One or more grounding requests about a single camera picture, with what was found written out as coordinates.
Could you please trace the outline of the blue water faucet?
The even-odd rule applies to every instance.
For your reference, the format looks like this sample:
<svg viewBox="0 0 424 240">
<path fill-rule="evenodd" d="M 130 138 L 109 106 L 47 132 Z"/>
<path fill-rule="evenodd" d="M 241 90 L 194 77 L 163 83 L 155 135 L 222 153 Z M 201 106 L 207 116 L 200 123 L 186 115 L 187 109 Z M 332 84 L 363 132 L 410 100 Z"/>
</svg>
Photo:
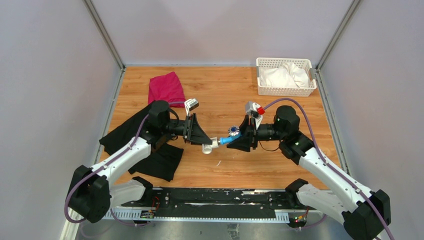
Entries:
<svg viewBox="0 0 424 240">
<path fill-rule="evenodd" d="M 228 136 L 220 137 L 218 142 L 220 145 L 227 145 L 233 142 L 235 139 L 239 138 L 241 135 L 242 134 L 240 128 L 238 126 L 233 125 L 228 129 Z"/>
</svg>

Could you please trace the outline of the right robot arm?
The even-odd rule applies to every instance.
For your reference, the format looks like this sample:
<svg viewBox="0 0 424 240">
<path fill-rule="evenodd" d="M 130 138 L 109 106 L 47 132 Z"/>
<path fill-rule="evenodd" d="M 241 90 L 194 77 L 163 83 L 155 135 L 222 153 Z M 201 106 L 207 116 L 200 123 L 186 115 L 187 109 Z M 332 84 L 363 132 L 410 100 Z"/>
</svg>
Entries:
<svg viewBox="0 0 424 240">
<path fill-rule="evenodd" d="M 300 131 L 300 117 L 289 105 L 277 108 L 273 123 L 261 123 L 262 107 L 246 112 L 239 133 L 229 128 L 228 149 L 250 152 L 263 141 L 277 141 L 278 149 L 296 165 L 323 182 L 331 193 L 297 179 L 286 187 L 286 204 L 292 209 L 311 207 L 339 222 L 354 240 L 378 240 L 391 223 L 390 198 L 373 191 L 334 164 L 316 142 Z"/>
</svg>

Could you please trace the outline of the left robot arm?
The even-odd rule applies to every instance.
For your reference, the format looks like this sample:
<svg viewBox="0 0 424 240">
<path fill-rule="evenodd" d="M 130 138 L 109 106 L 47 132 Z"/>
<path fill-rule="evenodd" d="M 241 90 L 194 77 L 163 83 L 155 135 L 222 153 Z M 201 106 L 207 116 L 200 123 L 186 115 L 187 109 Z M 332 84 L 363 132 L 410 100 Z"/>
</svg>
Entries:
<svg viewBox="0 0 424 240">
<path fill-rule="evenodd" d="M 80 165 L 72 175 L 65 198 L 64 215 L 73 224 L 100 221 L 110 209 L 135 201 L 140 206 L 149 206 L 153 193 L 143 180 L 135 177 L 115 185 L 125 172 L 141 160 L 158 150 L 168 137 L 180 136 L 191 145 L 211 145 L 213 142 L 200 127 L 197 116 L 191 113 L 199 106 L 195 98 L 184 103 L 185 119 L 172 119 L 171 104 L 164 100 L 153 101 L 141 120 L 137 131 L 128 143 L 106 160 L 90 167 Z"/>
</svg>

